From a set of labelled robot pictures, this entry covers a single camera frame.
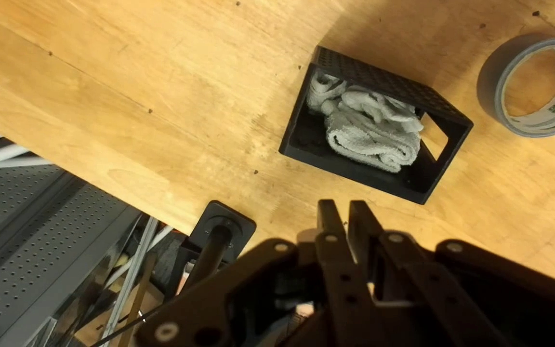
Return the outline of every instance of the wooden surface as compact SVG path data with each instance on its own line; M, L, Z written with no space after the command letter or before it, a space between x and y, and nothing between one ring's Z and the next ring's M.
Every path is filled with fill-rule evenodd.
M372 204L422 245L458 237L555 276L555 137L476 100L483 60L555 31L555 0L0 0L0 133L191 231L212 199L295 239L316 200ZM426 206L277 154L322 42L439 91L474 131Z

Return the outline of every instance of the duct tape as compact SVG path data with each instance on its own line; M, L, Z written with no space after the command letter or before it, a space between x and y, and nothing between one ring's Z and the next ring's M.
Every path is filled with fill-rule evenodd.
M483 110L522 137L555 135L555 96L541 110L526 116L510 116L505 104L507 81L528 58L541 50L555 50L555 37L516 37L487 58L478 77L478 100Z

